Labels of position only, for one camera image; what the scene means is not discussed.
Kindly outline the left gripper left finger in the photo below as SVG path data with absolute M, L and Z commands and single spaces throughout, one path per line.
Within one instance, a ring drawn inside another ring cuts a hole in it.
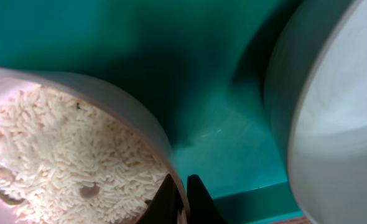
M 171 175 L 167 174 L 136 224 L 178 224 L 183 207 L 179 190 Z

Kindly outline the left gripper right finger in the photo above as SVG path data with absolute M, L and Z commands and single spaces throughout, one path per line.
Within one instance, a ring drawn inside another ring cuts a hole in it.
M 201 178 L 196 174 L 187 177 L 187 197 L 191 224 L 227 224 L 216 209 Z

